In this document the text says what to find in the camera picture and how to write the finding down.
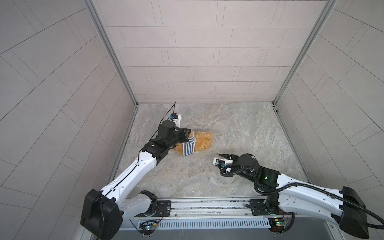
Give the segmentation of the blue white striped knit sweater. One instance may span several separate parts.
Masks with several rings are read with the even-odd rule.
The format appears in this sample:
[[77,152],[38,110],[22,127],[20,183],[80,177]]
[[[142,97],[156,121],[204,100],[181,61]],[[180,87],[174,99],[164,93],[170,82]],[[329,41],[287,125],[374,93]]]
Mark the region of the blue white striped knit sweater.
[[195,154],[196,137],[193,136],[189,138],[187,142],[182,143],[182,146],[183,146],[183,157],[187,157]]

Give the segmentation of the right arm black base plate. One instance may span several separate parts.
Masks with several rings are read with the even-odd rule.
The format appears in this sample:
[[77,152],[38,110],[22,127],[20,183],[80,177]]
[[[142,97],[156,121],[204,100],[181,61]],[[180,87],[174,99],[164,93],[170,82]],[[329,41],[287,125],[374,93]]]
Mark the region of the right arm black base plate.
[[250,200],[245,207],[252,211],[253,216],[283,216],[288,214],[280,209],[280,203],[277,200],[272,199]]

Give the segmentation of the brown teddy bear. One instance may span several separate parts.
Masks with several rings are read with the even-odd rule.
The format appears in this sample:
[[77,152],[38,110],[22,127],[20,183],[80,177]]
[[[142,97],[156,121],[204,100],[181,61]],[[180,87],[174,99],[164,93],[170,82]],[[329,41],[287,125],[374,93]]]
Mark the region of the brown teddy bear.
[[[212,132],[194,132],[192,131],[189,138],[195,136],[196,137],[196,146],[195,146],[195,153],[204,151],[209,149],[213,145],[213,138],[214,133]],[[176,151],[180,156],[183,156],[183,146],[182,143],[179,143],[174,148],[174,151]]]

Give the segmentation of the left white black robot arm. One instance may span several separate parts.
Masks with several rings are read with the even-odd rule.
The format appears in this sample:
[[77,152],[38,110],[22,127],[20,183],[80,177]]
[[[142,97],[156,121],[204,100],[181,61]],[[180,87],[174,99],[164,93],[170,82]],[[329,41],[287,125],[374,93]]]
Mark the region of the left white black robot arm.
[[138,157],[118,177],[97,191],[92,189],[84,200],[80,224],[101,240],[110,240],[118,232],[124,219],[139,214],[153,214],[157,196],[142,191],[127,199],[138,182],[179,143],[189,140],[191,129],[180,128],[174,121],[163,121],[157,136],[139,151]]

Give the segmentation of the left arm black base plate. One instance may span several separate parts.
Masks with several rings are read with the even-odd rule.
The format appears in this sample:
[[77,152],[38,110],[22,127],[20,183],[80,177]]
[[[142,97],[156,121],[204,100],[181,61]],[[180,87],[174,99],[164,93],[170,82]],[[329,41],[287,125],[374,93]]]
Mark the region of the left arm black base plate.
[[171,201],[162,201],[157,200],[156,205],[154,203],[150,204],[148,211],[142,214],[136,215],[137,217],[146,217],[146,218],[155,218],[155,217],[169,217],[171,211]]

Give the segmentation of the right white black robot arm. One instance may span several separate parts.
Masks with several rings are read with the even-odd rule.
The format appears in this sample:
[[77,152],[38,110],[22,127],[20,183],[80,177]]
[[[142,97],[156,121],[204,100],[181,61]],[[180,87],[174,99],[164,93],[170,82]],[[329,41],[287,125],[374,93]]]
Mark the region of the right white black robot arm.
[[251,181],[258,194],[267,196],[264,203],[267,213],[312,216],[336,224],[356,238],[370,237],[366,205],[352,188],[328,189],[295,180],[262,167],[252,154],[218,155],[213,164],[223,177],[238,175]]

